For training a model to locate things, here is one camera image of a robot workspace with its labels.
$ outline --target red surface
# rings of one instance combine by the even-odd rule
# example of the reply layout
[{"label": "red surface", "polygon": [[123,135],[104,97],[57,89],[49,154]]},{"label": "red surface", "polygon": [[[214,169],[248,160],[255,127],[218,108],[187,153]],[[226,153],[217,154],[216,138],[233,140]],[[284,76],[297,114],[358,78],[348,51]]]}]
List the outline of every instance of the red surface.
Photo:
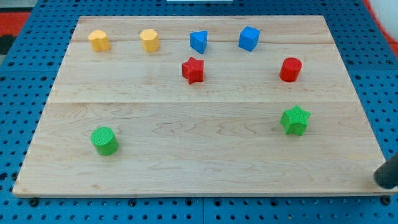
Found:
[{"label": "red surface", "polygon": [[0,12],[0,36],[18,36],[30,12]]},{"label": "red surface", "polygon": [[203,82],[203,69],[205,61],[190,57],[182,64],[182,76],[188,79],[189,85],[195,82]]},{"label": "red surface", "polygon": [[363,3],[365,4],[366,8],[368,9],[368,11],[371,13],[374,21],[376,22],[376,24],[379,26],[381,32],[384,35],[384,38],[386,38],[387,42],[389,43],[389,45],[391,46],[392,51],[394,51],[396,57],[398,57],[398,40],[394,40],[388,33],[387,31],[383,28],[383,26],[380,23],[380,20],[376,17],[374,11],[372,10],[372,7],[369,3],[369,0],[363,0]]},{"label": "red surface", "polygon": [[297,58],[287,58],[282,64],[282,68],[279,73],[280,79],[285,82],[294,82],[299,77],[299,73],[302,68],[302,63]]}]

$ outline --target red star block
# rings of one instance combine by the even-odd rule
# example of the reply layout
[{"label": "red star block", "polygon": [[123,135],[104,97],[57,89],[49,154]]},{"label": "red star block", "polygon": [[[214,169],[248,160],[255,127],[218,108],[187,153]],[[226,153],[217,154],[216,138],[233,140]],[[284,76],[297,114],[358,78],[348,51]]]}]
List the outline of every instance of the red star block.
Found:
[{"label": "red star block", "polygon": [[190,57],[189,60],[182,64],[182,76],[188,79],[189,85],[195,82],[203,82],[204,60],[197,60]]}]

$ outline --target green cylinder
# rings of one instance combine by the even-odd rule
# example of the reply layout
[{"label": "green cylinder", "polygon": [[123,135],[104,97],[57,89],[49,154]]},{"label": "green cylinder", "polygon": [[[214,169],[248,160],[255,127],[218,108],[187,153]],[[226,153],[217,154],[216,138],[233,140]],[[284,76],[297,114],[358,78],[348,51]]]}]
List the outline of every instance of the green cylinder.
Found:
[{"label": "green cylinder", "polygon": [[93,143],[98,154],[102,156],[112,155],[118,150],[118,141],[116,140],[112,129],[100,127],[91,134],[91,143]]}]

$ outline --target green block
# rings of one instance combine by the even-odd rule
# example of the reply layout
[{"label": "green block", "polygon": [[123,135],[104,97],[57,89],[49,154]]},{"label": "green block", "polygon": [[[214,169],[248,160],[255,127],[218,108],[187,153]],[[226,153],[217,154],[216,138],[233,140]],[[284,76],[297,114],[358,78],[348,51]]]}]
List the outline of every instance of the green block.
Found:
[{"label": "green block", "polygon": [[91,143],[93,143],[98,154],[102,156],[112,155],[118,150],[118,141],[116,140],[112,129],[100,127],[91,134]]},{"label": "green block", "polygon": [[279,123],[285,128],[285,134],[302,136],[308,126],[310,115],[310,112],[296,105],[291,110],[284,111]]}]

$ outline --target black cylinder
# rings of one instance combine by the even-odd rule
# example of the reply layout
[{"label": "black cylinder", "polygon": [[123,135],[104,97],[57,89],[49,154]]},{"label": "black cylinder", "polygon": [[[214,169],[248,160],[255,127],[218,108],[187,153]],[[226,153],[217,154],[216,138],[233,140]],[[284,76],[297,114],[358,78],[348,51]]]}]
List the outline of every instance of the black cylinder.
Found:
[{"label": "black cylinder", "polygon": [[393,189],[398,185],[398,153],[393,155],[373,174],[374,180],[380,187]]}]

